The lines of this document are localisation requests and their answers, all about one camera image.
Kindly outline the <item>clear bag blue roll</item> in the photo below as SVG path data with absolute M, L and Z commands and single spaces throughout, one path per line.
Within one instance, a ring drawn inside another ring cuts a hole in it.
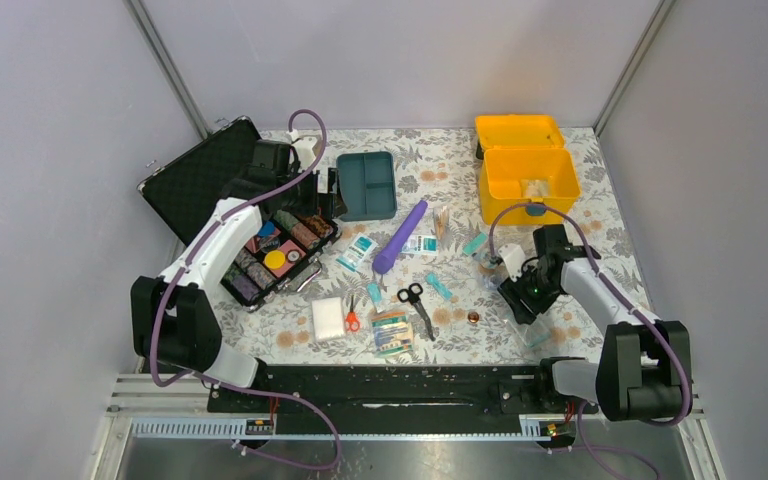
M 480 283 L 491 292 L 495 292 L 509 278 L 507 269 L 503 265 L 497 265 L 493 268 L 479 265 L 477 271 Z

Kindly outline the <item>clear bag teal strips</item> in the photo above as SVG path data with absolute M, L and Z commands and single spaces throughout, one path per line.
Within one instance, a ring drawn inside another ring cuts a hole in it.
M 537 349 L 551 338 L 549 317 L 539 315 L 531 324 L 513 322 L 511 327 L 519 343 L 526 349 Z

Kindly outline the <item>teal header plastic bag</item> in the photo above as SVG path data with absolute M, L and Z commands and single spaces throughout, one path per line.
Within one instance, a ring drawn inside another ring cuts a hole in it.
M 488 242 L 488 235 L 480 232 L 463 247 L 462 253 L 477 263 L 485 265 L 490 258 Z

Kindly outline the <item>beige bandage roll bag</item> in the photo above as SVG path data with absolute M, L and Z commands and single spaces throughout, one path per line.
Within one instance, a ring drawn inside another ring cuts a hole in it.
M 531 202 L 541 202 L 550 195 L 547 179 L 523 179 L 520 181 L 522 197 Z

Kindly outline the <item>cotton swab bag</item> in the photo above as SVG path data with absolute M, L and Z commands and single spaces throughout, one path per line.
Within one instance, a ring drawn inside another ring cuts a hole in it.
M 432 220 L 434 227 L 434 235 L 439 244 L 439 248 L 443 249 L 449 238 L 449 221 L 450 221 L 450 209 L 448 205 L 437 206 L 432 211 Z

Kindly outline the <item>white gauze pad bag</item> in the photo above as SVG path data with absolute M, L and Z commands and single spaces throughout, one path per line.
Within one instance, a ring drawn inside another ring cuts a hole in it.
M 312 301 L 311 313 L 317 342 L 340 338 L 346 334 L 343 301 L 340 297 Z

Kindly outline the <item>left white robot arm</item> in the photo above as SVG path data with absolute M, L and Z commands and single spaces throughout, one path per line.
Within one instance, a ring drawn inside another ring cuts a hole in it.
M 230 197 L 217 202 L 208 222 L 195 240 L 171 265 L 156 277 L 139 277 L 131 287 L 131 318 L 135 351 L 149 365 L 158 387 L 167 387 L 186 375 L 204 378 L 213 384 L 231 387 L 232 398 L 248 411 L 256 411 L 269 401 L 270 385 L 256 375 L 258 360 L 224 343 L 211 301 L 225 272 L 238 252 L 261 228 L 263 215 L 259 206 L 304 182 L 318 172 L 325 148 L 315 153 L 308 167 L 298 176 L 251 199 Z M 174 352 L 182 360 L 169 363 L 180 369 L 163 378 L 158 371 L 161 331 L 167 306 L 176 300 L 178 322 L 191 327 L 184 334 L 183 346 Z

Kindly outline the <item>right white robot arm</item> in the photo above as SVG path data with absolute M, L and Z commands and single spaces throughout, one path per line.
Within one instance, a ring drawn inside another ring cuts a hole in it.
M 561 225 L 533 233 L 536 255 L 507 244 L 495 260 L 507 271 L 498 292 L 519 324 L 533 324 L 562 296 L 574 299 L 603 334 L 597 361 L 555 356 L 540 361 L 535 402 L 557 412 L 571 400 L 596 404 L 611 421 L 673 425 L 693 406 L 690 334 L 635 306 L 588 245 L 572 244 Z

